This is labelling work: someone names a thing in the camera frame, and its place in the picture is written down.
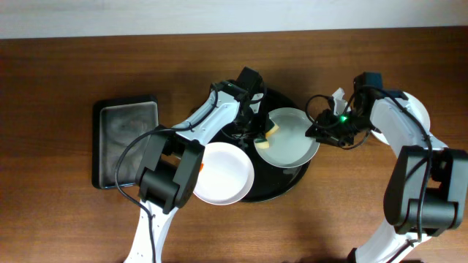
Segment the white plate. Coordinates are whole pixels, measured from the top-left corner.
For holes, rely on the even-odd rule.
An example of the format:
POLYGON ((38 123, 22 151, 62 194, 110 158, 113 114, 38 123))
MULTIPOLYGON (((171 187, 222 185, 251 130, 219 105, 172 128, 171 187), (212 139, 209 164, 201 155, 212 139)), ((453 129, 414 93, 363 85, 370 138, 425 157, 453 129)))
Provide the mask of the white plate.
POLYGON ((211 205, 231 205, 243 199, 254 182, 251 159, 226 142, 211 142, 203 154, 194 195, 211 205))
POLYGON ((315 138, 305 136, 312 122, 303 110, 283 107, 270 111, 268 116, 279 128, 266 138, 266 142, 254 144, 264 161, 289 169, 299 167, 314 157, 320 144, 315 138))
MULTIPOLYGON (((407 99, 397 98, 396 101, 417 119, 427 134, 430 134, 431 121, 427 109, 413 95, 407 92, 404 92, 404 95, 407 99)), ((388 97, 378 99, 374 103, 370 121, 376 128, 376 131, 371 133, 393 150, 399 150, 403 145, 426 146, 418 125, 388 97)))

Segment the white plate bottom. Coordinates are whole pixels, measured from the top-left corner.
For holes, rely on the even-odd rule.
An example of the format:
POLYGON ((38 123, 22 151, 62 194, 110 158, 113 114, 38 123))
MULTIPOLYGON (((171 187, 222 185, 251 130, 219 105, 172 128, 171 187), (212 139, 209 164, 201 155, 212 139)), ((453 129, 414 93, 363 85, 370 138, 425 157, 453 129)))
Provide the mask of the white plate bottom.
POLYGON ((254 182, 251 159, 226 142, 211 142, 203 154, 194 195, 211 205, 231 205, 243 199, 254 182))

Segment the green yellow sponge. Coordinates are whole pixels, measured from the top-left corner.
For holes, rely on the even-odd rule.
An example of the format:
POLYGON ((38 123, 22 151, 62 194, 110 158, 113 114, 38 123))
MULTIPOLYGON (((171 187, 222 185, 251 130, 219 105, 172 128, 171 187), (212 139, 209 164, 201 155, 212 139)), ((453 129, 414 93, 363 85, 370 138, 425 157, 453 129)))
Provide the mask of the green yellow sponge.
POLYGON ((268 119, 265 123, 265 132, 254 140, 255 147, 258 149, 269 148, 270 144, 269 144, 268 138, 271 137, 278 130, 279 130, 279 126, 271 119, 268 119))

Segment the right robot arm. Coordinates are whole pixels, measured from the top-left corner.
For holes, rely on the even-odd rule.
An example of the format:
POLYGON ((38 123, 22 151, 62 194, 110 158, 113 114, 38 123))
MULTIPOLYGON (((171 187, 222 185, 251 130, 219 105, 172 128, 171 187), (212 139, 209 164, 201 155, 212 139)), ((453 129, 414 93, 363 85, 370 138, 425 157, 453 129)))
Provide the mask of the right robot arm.
POLYGON ((461 225, 467 152, 434 137, 403 91, 383 87, 381 74, 363 72, 353 88, 349 100, 341 90, 327 96, 328 109, 312 119, 305 135, 343 150, 357 147, 360 132, 385 137, 397 158, 383 199, 385 218, 347 260, 401 262, 418 245, 461 225))

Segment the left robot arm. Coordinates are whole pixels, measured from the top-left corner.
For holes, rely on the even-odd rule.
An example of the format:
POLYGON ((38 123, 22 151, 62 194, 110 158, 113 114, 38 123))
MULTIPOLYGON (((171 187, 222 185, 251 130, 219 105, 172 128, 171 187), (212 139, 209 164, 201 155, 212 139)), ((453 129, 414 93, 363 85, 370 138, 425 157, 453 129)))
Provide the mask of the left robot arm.
POLYGON ((260 74, 244 67, 237 79, 211 84, 206 102, 182 123, 159 125, 130 142, 148 140, 135 175, 139 192, 131 201, 140 217, 126 262, 160 262, 171 221, 195 189, 205 147, 225 126, 265 142, 273 128, 260 111, 267 91, 260 74))

